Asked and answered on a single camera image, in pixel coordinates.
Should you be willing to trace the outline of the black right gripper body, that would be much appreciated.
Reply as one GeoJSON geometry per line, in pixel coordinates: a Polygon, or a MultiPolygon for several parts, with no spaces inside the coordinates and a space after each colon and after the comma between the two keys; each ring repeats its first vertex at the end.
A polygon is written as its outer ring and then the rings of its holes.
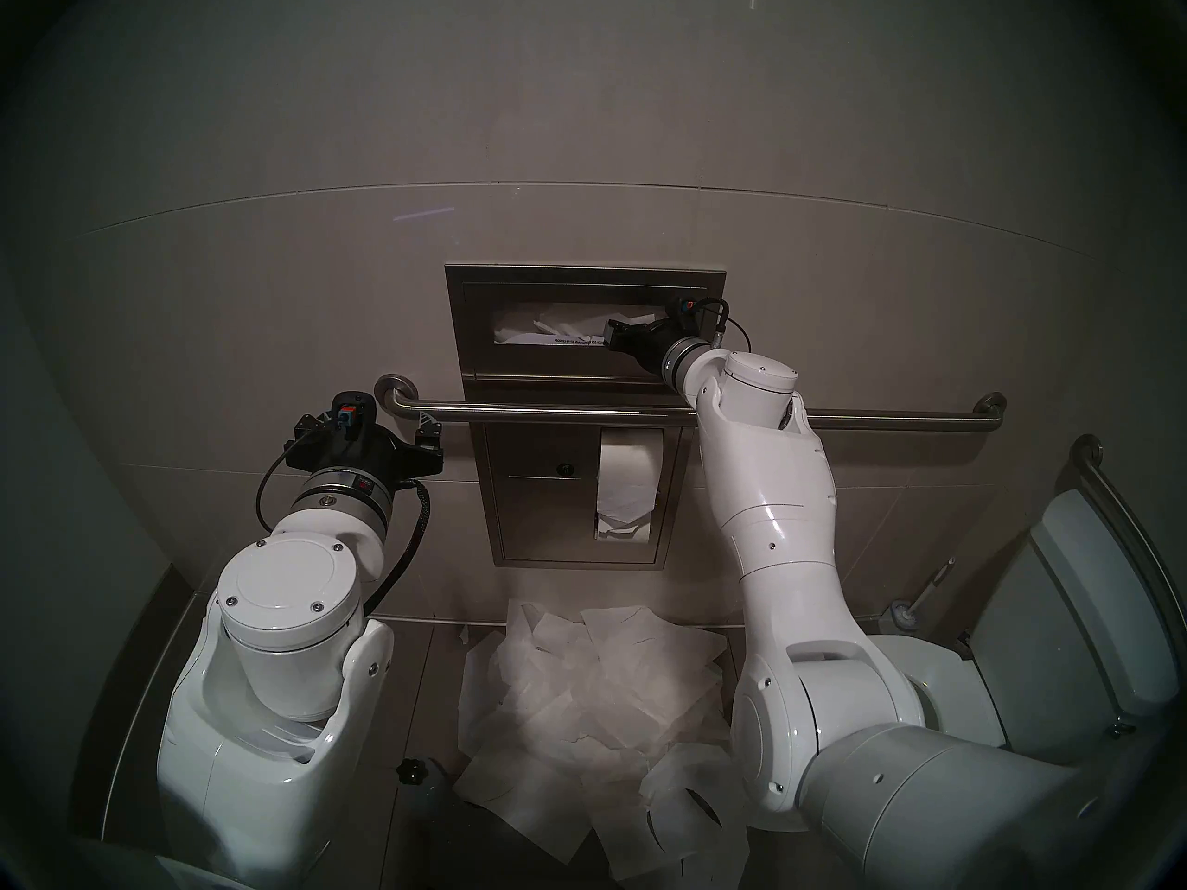
{"type": "Polygon", "coordinates": [[[634,356],[649,374],[662,377],[664,360],[669,348],[696,335],[696,317],[665,316],[648,323],[631,325],[634,356]]]}

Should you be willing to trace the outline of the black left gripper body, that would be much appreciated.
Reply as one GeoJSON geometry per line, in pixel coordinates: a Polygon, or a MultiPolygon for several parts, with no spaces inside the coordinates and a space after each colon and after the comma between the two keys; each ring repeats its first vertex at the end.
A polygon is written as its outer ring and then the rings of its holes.
{"type": "Polygon", "coordinates": [[[330,426],[294,430],[283,462],[291,469],[316,473],[329,469],[363,471],[376,479],[420,479],[442,473],[444,452],[404,443],[380,425],[363,425],[356,439],[330,426]]]}

